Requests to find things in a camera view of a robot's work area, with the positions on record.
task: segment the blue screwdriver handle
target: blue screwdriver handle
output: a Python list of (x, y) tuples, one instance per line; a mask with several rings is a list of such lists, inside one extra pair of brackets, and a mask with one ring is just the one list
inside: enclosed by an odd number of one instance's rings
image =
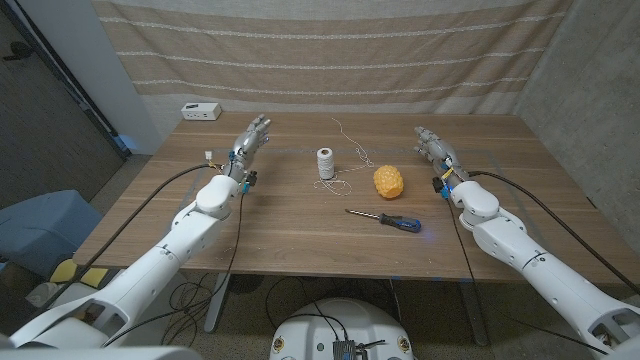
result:
[(384, 213), (380, 214), (380, 223), (410, 232), (419, 232), (421, 228), (420, 221), (416, 219), (404, 216), (390, 216)]

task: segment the striped curtain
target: striped curtain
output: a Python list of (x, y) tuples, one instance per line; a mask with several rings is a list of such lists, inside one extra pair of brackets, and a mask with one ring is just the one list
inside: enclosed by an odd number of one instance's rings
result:
[(110, 0), (96, 12), (161, 132), (226, 111), (511, 113), (566, 0)]

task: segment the small white box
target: small white box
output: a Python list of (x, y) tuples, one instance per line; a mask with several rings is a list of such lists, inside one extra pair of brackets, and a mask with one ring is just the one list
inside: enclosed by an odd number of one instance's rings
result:
[(185, 120), (216, 120), (222, 112), (218, 103), (187, 103), (180, 111)]

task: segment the gray wall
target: gray wall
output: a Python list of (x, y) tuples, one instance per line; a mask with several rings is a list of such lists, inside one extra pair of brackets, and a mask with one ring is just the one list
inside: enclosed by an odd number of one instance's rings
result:
[(519, 115), (640, 254), (640, 2), (576, 0)]
[[(15, 9), (13, 1), (9, 4)], [(133, 88), (91, 1), (20, 0), (20, 4), (131, 152), (153, 154), (164, 138)]]

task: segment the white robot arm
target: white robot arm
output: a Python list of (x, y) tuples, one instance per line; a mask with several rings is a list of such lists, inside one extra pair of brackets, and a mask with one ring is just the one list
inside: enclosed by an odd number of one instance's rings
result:
[[(434, 186), (462, 208), (460, 223), (487, 254), (509, 265), (544, 297), (582, 340), (607, 354), (640, 350), (640, 309), (611, 298), (542, 248), (524, 224), (499, 206), (498, 199), (470, 181), (453, 148), (422, 127), (415, 150), (434, 165)], [(603, 354), (592, 351), (594, 357)]]
[[(99, 348), (135, 325), (139, 316), (191, 257), (211, 245), (231, 214), (229, 201), (255, 182), (248, 173), (256, 150), (265, 144), (271, 120), (260, 115), (236, 140), (224, 175), (213, 177), (196, 200), (176, 215), (171, 231), (104, 289), (52, 308), (10, 340), (19, 347), (39, 343), (56, 348)], [(113, 345), (120, 344), (126, 336)]]

